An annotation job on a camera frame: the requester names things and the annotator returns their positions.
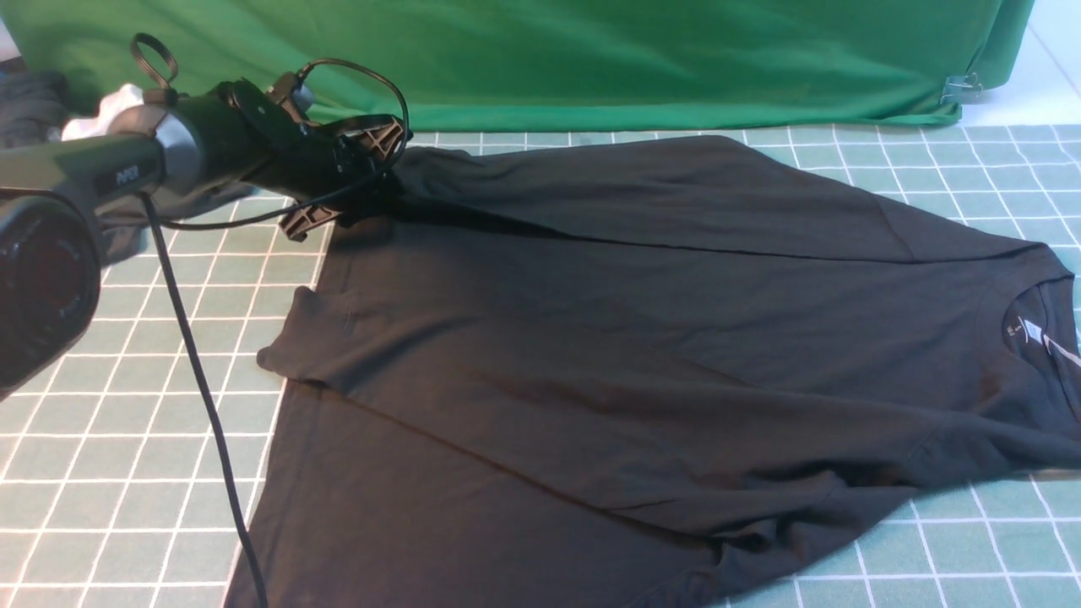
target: green cloth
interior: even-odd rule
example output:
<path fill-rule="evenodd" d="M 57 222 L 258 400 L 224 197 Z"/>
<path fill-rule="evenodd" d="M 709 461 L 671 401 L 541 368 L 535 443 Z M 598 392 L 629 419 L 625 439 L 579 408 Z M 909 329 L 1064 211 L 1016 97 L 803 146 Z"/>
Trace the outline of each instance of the green cloth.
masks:
<path fill-rule="evenodd" d="M 395 81 L 418 131 L 620 131 L 952 123 L 947 78 L 1005 82 L 1032 2 L 5 0 L 0 16 L 88 113 L 124 82 L 150 85 L 128 54 L 146 31 L 191 94 L 333 56 Z M 396 111 L 342 68 L 310 84 L 318 119 Z"/>

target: white cloth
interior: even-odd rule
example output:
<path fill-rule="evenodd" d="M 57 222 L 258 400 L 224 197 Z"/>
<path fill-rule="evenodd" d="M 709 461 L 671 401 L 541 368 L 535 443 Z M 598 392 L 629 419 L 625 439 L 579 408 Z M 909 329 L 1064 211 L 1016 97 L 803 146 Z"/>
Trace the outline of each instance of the white cloth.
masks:
<path fill-rule="evenodd" d="M 97 105 L 97 117 L 69 120 L 64 125 L 61 138 L 67 142 L 105 135 L 117 115 L 139 105 L 143 105 L 143 90 L 134 84 L 124 84 L 115 93 L 102 97 L 102 102 Z"/>

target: t-shirt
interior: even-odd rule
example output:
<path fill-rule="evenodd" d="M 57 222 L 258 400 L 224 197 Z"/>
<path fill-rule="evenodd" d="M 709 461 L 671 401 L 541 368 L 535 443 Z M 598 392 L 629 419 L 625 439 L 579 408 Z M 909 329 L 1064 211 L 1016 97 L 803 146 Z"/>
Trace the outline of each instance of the t-shirt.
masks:
<path fill-rule="evenodd" d="M 1045 244 L 719 136 L 396 175 L 259 353 L 271 606 L 710 606 L 922 492 L 1081 467 Z"/>

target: green grid mat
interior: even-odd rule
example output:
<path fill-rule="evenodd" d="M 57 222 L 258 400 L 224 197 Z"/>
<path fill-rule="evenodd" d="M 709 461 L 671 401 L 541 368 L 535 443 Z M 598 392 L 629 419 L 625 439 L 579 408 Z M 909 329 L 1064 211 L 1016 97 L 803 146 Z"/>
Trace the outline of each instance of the green grid mat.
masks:
<path fill-rule="evenodd" d="M 708 133 L 1044 241 L 1081 270 L 1081 125 Z M 424 134 L 413 145 L 496 154 L 693 134 Z M 253 197 L 203 220 L 283 204 Z M 329 235 L 293 243 L 269 223 L 166 234 L 249 516 L 284 385 L 254 356 L 277 335 L 293 290 L 313 286 Z M 219 606 L 239 546 L 157 259 L 109 268 L 104 286 L 88 335 L 2 405 L 0 607 Z M 846 550 L 723 606 L 1079 607 L 1079 563 L 1081 475 L 1047 473 L 915 501 Z"/>

